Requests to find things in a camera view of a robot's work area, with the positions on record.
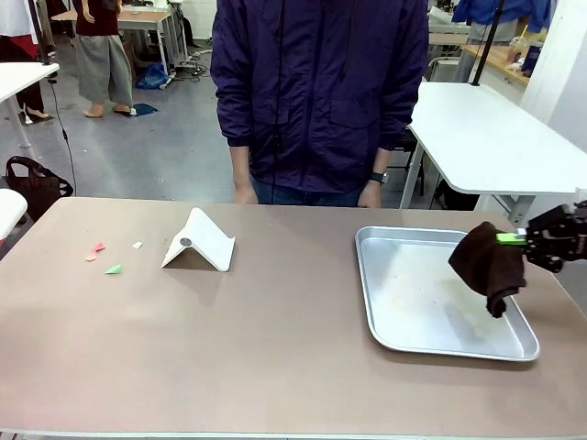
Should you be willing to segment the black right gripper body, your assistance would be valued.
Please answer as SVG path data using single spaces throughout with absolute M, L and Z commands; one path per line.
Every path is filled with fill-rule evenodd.
M 563 252 L 566 261 L 586 260 L 586 201 L 574 205 L 565 218 L 566 238 Z

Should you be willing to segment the person's left hand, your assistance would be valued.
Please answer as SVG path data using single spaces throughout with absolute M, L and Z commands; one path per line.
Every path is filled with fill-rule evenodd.
M 369 181 L 360 193 L 357 206 L 379 209 L 382 206 L 382 185 L 377 181 Z

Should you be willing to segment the person's right hand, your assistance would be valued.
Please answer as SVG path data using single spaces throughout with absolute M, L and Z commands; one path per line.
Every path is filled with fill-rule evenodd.
M 235 183 L 235 204 L 257 204 L 258 196 L 250 181 Z

